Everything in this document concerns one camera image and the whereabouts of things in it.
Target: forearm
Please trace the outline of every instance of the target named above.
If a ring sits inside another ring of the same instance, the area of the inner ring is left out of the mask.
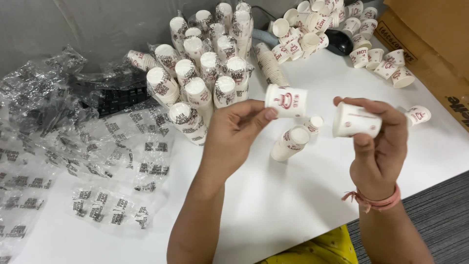
[[[199,170],[192,181],[169,238],[168,264],[212,263],[225,187],[209,179]]]
[[[385,211],[360,207],[363,246],[372,263],[431,264],[433,258],[399,202]]]

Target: person's left hand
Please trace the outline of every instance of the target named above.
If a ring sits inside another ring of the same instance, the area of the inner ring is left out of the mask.
[[[249,148],[262,129],[277,116],[264,102],[246,100],[218,109],[212,116],[199,172],[225,183],[246,161]]]

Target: cardboard box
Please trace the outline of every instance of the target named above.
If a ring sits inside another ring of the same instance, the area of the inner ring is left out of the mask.
[[[385,0],[374,35],[390,51],[404,50],[406,67],[469,132],[469,1],[452,1],[450,16],[442,3]]]

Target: hand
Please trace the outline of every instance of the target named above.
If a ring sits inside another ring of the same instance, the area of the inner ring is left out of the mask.
[[[407,119],[385,102],[335,97],[335,106],[341,101],[362,106],[383,119],[381,131],[375,139],[361,133],[353,136],[355,160],[350,166],[350,176],[367,199],[384,200],[394,193],[407,155]]]
[[[262,129],[277,116],[264,102],[246,100],[218,109],[212,116],[199,171],[213,172],[223,185],[246,161]]]

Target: white table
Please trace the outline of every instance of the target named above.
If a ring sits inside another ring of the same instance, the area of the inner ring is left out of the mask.
[[[373,47],[382,45],[373,39]],[[269,152],[282,132],[297,124],[280,119],[254,142],[247,162],[226,183],[225,204],[215,263],[253,263],[358,218],[356,203],[342,202],[354,189],[349,166],[352,140],[332,137],[334,96],[367,97],[408,109],[427,107],[429,122],[410,129],[408,156],[398,183],[402,197],[425,190],[469,170],[469,133],[440,105],[420,81],[403,89],[365,68],[354,69],[349,57],[326,50],[307,60],[286,62],[283,69],[294,88],[309,90],[309,114],[326,121],[316,144],[285,163]],[[266,82],[258,70],[250,80],[250,97],[262,100]],[[141,238],[97,231],[65,214],[74,177],[61,175],[22,254],[14,264],[166,263],[171,228],[197,170],[202,148],[177,135],[167,204],[154,219],[154,230]]]

